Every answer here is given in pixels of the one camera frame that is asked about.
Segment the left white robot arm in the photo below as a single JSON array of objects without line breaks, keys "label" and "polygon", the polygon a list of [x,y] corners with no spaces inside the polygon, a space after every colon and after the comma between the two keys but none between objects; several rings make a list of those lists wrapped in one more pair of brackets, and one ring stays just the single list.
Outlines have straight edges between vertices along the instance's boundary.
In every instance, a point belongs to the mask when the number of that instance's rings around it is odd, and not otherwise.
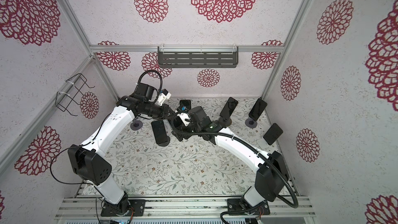
[{"label": "left white robot arm", "polygon": [[105,207],[113,215],[127,215],[131,205],[127,193],[114,180],[112,166],[105,156],[120,132],[139,115],[160,120],[168,117],[171,110],[164,102],[171,97],[171,93],[166,89],[160,90],[153,102],[153,91],[153,87],[138,83],[136,90],[117,102],[110,115],[89,138],[81,145],[72,145],[68,149],[73,172],[94,185],[103,196]]}]

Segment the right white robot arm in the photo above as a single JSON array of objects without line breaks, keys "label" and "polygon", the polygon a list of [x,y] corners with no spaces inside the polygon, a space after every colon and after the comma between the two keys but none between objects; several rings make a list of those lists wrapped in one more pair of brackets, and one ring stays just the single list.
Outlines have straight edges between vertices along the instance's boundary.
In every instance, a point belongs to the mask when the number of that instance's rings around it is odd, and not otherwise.
[{"label": "right white robot arm", "polygon": [[242,204],[254,207],[262,201],[284,201],[297,207],[297,199],[289,184],[285,160],[277,151],[261,150],[237,136],[225,123],[212,121],[202,107],[187,110],[183,107],[170,120],[174,135],[178,139],[199,136],[215,146],[221,147],[240,159],[256,174],[254,185],[242,197]]}]

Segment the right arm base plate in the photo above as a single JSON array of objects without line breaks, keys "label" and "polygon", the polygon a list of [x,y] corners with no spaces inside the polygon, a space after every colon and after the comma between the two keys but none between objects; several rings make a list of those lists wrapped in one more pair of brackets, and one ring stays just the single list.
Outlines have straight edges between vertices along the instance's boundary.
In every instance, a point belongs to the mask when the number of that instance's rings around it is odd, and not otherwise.
[{"label": "right arm base plate", "polygon": [[227,199],[228,214],[230,215],[269,215],[270,209],[266,200],[251,206],[244,199]]}]

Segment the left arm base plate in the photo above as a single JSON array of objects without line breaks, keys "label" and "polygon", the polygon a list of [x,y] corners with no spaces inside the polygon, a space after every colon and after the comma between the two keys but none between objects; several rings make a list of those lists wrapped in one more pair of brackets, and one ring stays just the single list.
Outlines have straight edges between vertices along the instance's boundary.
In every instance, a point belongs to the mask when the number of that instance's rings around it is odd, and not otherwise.
[{"label": "left arm base plate", "polygon": [[124,199],[118,204],[110,204],[104,201],[101,217],[124,217],[143,216],[145,210],[146,200],[144,199]]}]

